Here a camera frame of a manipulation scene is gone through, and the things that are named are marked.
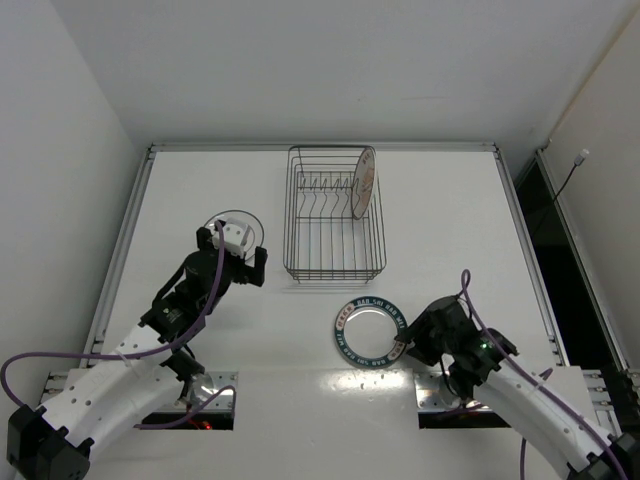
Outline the clear glass plate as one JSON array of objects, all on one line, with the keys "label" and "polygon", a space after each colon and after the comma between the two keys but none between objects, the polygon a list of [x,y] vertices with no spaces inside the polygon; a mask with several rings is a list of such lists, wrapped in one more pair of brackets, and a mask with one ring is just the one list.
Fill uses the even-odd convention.
[{"label": "clear glass plate", "polygon": [[255,232],[255,243],[253,248],[248,252],[247,256],[245,259],[245,261],[247,262],[251,262],[254,259],[254,255],[255,255],[255,248],[260,246],[262,247],[264,245],[264,240],[265,240],[265,229],[264,226],[262,224],[262,222],[260,221],[260,219],[254,215],[253,213],[246,211],[246,210],[242,210],[242,209],[228,209],[228,210],[223,210],[220,211],[218,213],[216,213],[215,215],[213,215],[211,218],[209,218],[205,223],[204,223],[204,227],[207,227],[210,229],[209,225],[211,223],[213,223],[214,221],[221,219],[221,220],[228,220],[230,218],[234,218],[237,220],[240,220],[244,223],[249,224],[254,232]]}]

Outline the green rimmed white plate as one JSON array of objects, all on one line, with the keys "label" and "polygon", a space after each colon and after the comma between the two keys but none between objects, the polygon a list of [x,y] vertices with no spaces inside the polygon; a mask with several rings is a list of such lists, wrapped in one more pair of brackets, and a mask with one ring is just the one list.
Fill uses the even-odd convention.
[{"label": "green rimmed white plate", "polygon": [[406,349],[399,335],[407,328],[401,310],[389,300],[362,296],[344,305],[337,314],[333,336],[340,355],[365,369],[386,368]]}]

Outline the orange sunburst white plate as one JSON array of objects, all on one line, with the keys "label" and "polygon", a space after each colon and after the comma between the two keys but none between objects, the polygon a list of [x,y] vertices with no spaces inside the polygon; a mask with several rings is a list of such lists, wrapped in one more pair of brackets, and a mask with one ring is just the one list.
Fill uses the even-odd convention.
[{"label": "orange sunburst white plate", "polygon": [[371,203],[376,184],[376,153],[372,147],[366,147],[360,154],[351,187],[351,212],[354,219],[361,219]]}]

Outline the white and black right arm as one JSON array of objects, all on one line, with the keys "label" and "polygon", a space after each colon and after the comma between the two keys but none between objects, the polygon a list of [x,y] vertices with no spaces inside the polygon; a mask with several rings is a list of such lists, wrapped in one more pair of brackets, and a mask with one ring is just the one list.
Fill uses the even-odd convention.
[{"label": "white and black right arm", "polygon": [[517,361],[506,337],[476,319],[456,295],[432,302],[397,340],[429,366],[452,357],[448,383],[462,400],[488,407],[564,479],[636,479],[639,442],[611,434],[579,413],[542,377]]}]

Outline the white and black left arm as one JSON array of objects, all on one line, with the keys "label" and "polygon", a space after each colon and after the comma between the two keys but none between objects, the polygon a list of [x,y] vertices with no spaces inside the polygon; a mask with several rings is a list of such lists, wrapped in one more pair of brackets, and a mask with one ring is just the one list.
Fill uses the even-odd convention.
[{"label": "white and black left arm", "polygon": [[252,228],[217,218],[196,232],[197,249],[158,291],[111,353],[37,408],[20,404],[7,429],[8,463],[24,479],[82,479],[109,445],[158,408],[182,399],[205,369],[188,342],[231,284],[265,280],[267,251]]}]

